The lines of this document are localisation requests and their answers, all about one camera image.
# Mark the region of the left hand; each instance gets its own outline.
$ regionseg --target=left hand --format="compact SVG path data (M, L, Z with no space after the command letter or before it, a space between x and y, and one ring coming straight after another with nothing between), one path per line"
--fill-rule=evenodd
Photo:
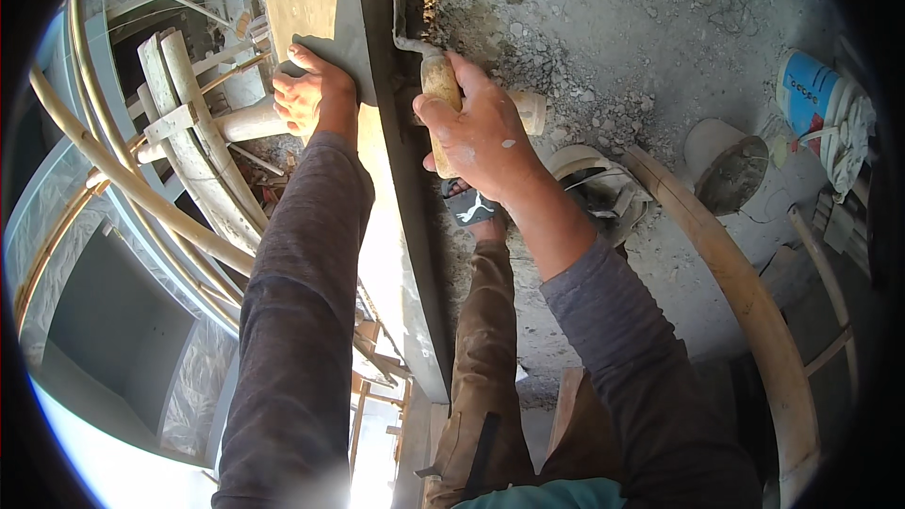
M347 124L348 115L357 114L355 82L345 71L314 55L310 49L292 44L288 59L305 69L301 77L277 70L273 74L273 109L286 121L288 130L310 136L317 130L336 132Z

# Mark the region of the gray long sleeve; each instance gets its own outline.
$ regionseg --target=gray long sleeve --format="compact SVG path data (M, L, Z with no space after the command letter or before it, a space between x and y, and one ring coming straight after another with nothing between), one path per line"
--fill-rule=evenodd
M613 418L626 506L760 506L754 466L705 397L685 344L604 239L541 293Z
M347 503L358 250L373 203L355 151L314 134L245 291L213 507Z

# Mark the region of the concrete beam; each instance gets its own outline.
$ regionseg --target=concrete beam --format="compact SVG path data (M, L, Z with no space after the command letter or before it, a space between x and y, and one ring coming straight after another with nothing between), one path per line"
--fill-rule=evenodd
M358 86L358 154L377 201L358 276L425 395L449 401L452 347L428 246L417 158L402 144L390 72L392 0L266 0L274 52L300 42Z

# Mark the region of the person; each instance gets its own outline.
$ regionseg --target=person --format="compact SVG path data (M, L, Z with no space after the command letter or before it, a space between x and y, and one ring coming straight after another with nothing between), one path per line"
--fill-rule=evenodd
M276 110L313 135L245 291L217 509L349 499L356 267L374 187L356 156L353 81L301 46L288 54L308 73L274 77ZM461 177L453 191L478 189L508 212L585 376L565 434L535 476L514 383L506 224L497 216L469 227L471 288L456 332L451 414L424 470L427 506L759 507L753 464L709 404L673 325L538 160L509 97L478 66L447 56L461 112L427 95L414 111ZM433 169L430 154L424 165Z

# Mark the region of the rough concrete surface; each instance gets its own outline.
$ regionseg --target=rough concrete surface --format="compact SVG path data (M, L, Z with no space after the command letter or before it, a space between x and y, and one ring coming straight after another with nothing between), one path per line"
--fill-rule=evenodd
M637 142L689 186L682 156L688 130L715 117L758 132L777 112L782 54L796 47L829 61L838 30L828 0L424 0L424 21L428 40L473 59L499 84L548 97L547 127L532 138L541 158L585 143L617 159ZM798 239L786 209L792 201L812 203L824 181L813 154L792 154L782 169L770 165L747 214L723 219L755 267ZM455 315L468 291L471 242L442 220ZM579 360L537 291L540 279L518 233L510 234L510 249L518 353L530 376L519 392L526 405L549 405L561 369ZM693 359L744 349L707 266L659 209L626 249Z

